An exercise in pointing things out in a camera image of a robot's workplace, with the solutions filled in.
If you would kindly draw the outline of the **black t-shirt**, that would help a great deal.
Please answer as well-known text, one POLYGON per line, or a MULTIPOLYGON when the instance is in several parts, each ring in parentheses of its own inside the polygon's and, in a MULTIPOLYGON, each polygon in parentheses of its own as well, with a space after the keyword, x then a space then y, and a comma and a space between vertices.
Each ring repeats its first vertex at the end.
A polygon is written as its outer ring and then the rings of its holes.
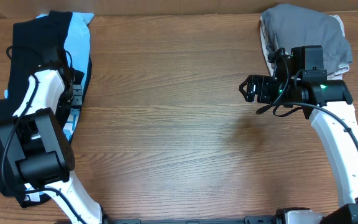
MULTIPOLYGON (((84 73, 76 81, 80 81, 83 91, 87 90, 92 68, 88 24, 93 17, 92 13, 50 11, 31 21, 13 25, 13 59, 5 97, 0 100, 0 121, 11 118, 18 109, 29 86, 30 74, 41 64, 43 51, 51 47, 59 46, 70 53, 68 63, 84 73)), ((27 196, 7 190, 1 178, 3 151, 0 141, 0 193, 5 197, 15 197, 22 208, 48 202, 50 197, 44 193, 27 196)))

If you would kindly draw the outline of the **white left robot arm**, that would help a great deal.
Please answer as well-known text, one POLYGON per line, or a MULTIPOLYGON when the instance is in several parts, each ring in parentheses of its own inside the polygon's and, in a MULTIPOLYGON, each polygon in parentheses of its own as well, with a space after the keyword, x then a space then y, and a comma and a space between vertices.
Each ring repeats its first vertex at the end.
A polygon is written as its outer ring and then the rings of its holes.
POLYGON ((72 57, 53 47, 36 54, 41 62, 29 76, 21 105, 0 122, 4 147, 1 172, 12 171, 7 189, 22 196, 43 193, 52 198, 72 223, 106 223, 102 206, 87 193, 75 174, 71 144, 55 116, 58 108, 79 107, 72 57))

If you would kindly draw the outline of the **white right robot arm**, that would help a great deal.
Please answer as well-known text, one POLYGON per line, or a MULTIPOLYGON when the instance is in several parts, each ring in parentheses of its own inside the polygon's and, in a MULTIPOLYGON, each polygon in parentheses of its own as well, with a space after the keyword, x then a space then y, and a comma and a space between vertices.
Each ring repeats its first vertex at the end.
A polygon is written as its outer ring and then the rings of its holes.
POLYGON ((257 110, 286 116, 301 110, 317 132, 332 168, 339 208, 322 215, 309 208, 281 208, 272 216, 249 217, 245 223, 358 223, 358 124, 353 98, 342 80, 328 80, 320 45, 280 48, 267 59, 271 76, 249 75, 239 85, 247 102, 262 103, 257 110))

